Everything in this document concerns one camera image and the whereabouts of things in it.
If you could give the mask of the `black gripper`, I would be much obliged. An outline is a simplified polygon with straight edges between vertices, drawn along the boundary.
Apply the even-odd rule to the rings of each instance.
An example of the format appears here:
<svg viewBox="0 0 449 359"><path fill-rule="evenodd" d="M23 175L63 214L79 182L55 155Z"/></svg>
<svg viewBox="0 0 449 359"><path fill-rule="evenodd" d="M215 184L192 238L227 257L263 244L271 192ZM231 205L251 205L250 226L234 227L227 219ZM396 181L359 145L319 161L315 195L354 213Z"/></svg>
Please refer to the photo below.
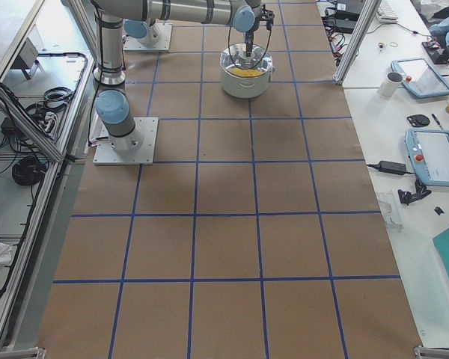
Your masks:
<svg viewBox="0 0 449 359"><path fill-rule="evenodd" d="M264 23L267 31L271 31L274 25L275 14L272 10L266 8L265 4L251 8L254 14L254 24L245 33L245 56L250 58L253 53L254 32L256 32L261 23Z"/></svg>

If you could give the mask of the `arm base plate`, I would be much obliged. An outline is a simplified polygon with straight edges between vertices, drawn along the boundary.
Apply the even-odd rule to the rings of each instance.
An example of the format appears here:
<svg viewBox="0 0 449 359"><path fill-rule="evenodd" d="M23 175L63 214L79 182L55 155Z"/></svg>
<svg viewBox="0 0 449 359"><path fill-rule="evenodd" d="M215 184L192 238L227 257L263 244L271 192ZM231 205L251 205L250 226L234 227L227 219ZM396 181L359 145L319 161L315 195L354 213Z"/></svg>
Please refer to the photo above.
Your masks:
<svg viewBox="0 0 449 359"><path fill-rule="evenodd" d="M172 24L126 20L123 24L125 52L168 52L171 45Z"/></svg>
<svg viewBox="0 0 449 359"><path fill-rule="evenodd" d="M135 117L135 129L126 137L109 136L102 124L97 142L95 165L151 165L154 159L156 135L159 125L158 117Z"/></svg>

